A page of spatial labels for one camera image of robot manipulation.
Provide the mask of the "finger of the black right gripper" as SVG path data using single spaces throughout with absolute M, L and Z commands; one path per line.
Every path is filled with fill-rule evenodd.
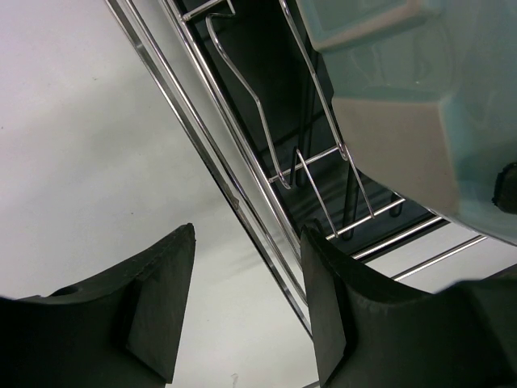
M 509 163 L 498 173 L 492 202 L 504 213 L 517 213 L 516 162 Z

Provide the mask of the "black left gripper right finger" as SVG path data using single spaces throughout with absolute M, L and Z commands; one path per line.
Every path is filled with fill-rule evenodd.
M 323 387 L 513 387 L 516 270 L 428 293 L 301 234 Z

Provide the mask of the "light green rectangular plate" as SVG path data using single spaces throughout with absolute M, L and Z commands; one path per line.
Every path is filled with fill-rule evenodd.
M 492 202 L 516 162 L 513 1 L 300 1 L 333 112 L 369 178 L 481 234 L 516 241 Z

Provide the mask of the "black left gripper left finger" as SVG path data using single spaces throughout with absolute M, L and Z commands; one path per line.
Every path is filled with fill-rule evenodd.
M 1 300 L 4 387 L 163 387 L 174 377 L 195 229 L 47 297 Z

